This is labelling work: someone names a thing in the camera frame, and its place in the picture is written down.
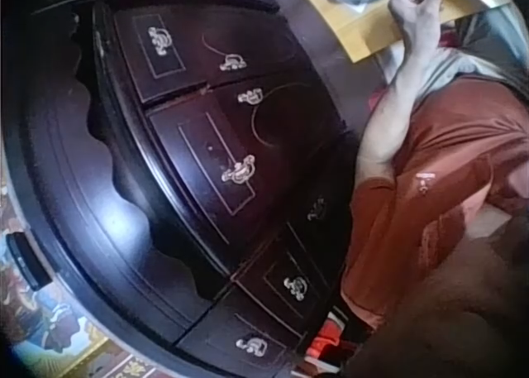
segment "forearm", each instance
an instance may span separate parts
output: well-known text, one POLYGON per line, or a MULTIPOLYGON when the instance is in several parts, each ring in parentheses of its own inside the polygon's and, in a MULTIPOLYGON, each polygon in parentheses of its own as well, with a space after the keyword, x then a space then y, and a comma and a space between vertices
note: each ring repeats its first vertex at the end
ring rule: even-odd
POLYGON ((359 160, 390 163, 403 145, 426 65, 406 58, 365 128, 359 160))

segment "drawer handle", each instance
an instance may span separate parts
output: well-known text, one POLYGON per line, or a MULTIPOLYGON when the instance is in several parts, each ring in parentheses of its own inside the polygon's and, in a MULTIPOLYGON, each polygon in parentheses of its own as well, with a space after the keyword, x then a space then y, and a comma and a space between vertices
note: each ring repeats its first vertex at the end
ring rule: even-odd
POLYGON ((255 174, 255 156, 248 155, 240 163, 237 161, 233 170, 226 170, 222 173, 222 182, 232 181, 234 184, 244 184, 255 174))
POLYGON ((325 199, 322 196, 320 196, 319 198, 317 198, 317 200, 312 205, 312 208, 308 212, 307 220, 313 221, 316 219, 318 221, 321 221, 325 217, 326 210, 327 210, 327 203, 325 199))
POLYGON ((238 54, 228 54, 224 57, 224 62, 219 65, 219 68, 222 72, 227 72, 230 70, 244 69, 246 66, 246 61, 242 56, 238 54))
POLYGON ((156 49, 156 54, 160 57, 167 55, 167 48, 173 45, 171 35, 164 28, 156 28, 151 26, 148 30, 150 41, 156 49))
POLYGON ((308 290, 307 281, 303 277, 296 277, 294 279, 286 278, 283 282, 283 285, 285 288, 290 290, 290 294, 294 296, 294 298, 301 302, 305 299, 305 294, 308 290))
POLYGON ((252 337, 248 341, 242 338, 238 339, 235 346, 256 357, 263 357, 268 348, 268 343, 264 339, 252 337))
POLYGON ((248 90, 245 93, 237 95, 239 103, 248 103, 249 105, 257 105, 263 101, 263 89, 248 90))

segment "beige pants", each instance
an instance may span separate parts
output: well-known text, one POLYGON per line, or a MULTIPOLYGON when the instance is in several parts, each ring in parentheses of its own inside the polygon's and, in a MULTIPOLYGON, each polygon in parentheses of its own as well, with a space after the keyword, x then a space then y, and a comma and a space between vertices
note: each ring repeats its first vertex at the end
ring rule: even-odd
MULTIPOLYGON (((529 35, 514 3, 463 18, 455 29, 460 47, 437 51, 425 73, 418 103, 461 74, 496 79, 529 101, 529 35)), ((403 53, 400 42, 377 56, 388 82, 403 62, 403 53)))

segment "metal drawer pull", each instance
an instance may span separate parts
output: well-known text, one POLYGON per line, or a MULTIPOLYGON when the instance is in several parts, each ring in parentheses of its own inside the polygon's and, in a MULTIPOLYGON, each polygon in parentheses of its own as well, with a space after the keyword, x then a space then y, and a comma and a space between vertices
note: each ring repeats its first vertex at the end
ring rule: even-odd
POLYGON ((227 72, 230 70, 244 69, 246 66, 248 65, 242 56, 238 54, 228 54, 224 57, 224 62, 219 65, 219 69, 222 72, 227 72))
POLYGON ((317 200, 312 205, 312 208, 307 214, 307 220, 313 221, 313 220, 322 220, 325 217, 327 210, 327 203, 325 202, 325 199, 320 196, 317 198, 317 200))
POLYGON ((248 90, 245 93, 237 95, 239 103, 248 103, 249 105, 257 105, 263 100, 263 89, 248 90))
POLYGON ((235 346, 256 357, 263 357, 268 348, 268 343, 266 343, 264 339, 252 337, 248 341, 245 339, 238 339, 237 342, 235 342, 235 346))
POLYGON ((242 163, 237 161, 233 170, 226 170, 222 173, 222 182, 232 181, 234 184, 244 184, 255 174, 255 156, 248 155, 242 163))
POLYGON ((173 45, 171 35, 164 28, 156 28, 151 26, 148 30, 150 41, 156 49, 156 54, 160 57, 167 55, 167 48, 173 45))
POLYGON ((287 277, 284 280, 283 285, 290 290, 290 294, 292 294, 297 301, 301 302, 305 299, 308 285, 303 277, 298 276, 293 280, 287 277))

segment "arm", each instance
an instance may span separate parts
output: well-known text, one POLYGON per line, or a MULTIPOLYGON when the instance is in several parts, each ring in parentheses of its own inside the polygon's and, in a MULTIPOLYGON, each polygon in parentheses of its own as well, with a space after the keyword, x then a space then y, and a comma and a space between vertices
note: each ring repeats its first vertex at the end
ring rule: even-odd
POLYGON ((374 110, 360 143, 355 187, 368 178, 393 180, 392 159, 403 145, 413 104, 441 37, 441 0, 390 0, 404 38, 405 58, 374 110))

